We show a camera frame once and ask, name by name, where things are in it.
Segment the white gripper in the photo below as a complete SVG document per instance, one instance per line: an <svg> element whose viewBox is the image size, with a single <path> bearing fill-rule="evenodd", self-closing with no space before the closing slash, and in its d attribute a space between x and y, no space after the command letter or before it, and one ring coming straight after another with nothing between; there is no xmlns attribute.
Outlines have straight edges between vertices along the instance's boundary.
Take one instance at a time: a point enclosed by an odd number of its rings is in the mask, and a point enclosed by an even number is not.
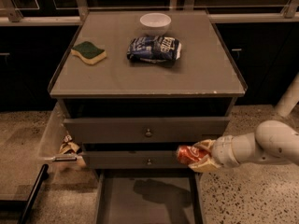
<svg viewBox="0 0 299 224"><path fill-rule="evenodd" d="M233 137L231 135L222 136L216 141L211 139L199 141L194 146L212 154L212 158L205 155L199 162L188 165L196 173L214 172L221 167L235 168L239 165L233 152Z"/></svg>

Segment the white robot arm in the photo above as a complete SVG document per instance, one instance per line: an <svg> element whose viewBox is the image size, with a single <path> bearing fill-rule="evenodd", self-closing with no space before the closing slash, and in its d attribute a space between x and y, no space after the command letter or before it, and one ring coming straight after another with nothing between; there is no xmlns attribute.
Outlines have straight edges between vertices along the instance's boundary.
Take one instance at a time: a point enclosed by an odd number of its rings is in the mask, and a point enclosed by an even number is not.
<svg viewBox="0 0 299 224"><path fill-rule="evenodd" d="M299 165L299 132L276 120L260 123L253 133L226 135L195 146L209 151L199 162L189 164L196 173L235 168L248 162Z"/></svg>

